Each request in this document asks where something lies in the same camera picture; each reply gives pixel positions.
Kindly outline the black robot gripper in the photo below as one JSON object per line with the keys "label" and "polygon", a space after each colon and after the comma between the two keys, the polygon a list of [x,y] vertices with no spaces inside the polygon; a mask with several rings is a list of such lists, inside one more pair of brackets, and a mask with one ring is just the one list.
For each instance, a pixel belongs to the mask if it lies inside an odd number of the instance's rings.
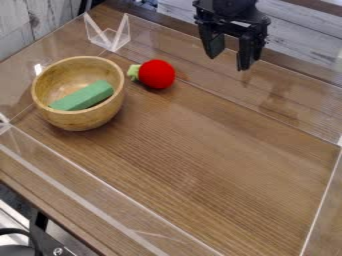
{"label": "black robot gripper", "polygon": [[203,48],[214,59],[224,50],[224,34],[239,38],[236,66],[250,69],[260,59],[270,18],[256,8],[258,0],[194,0],[194,16]]}

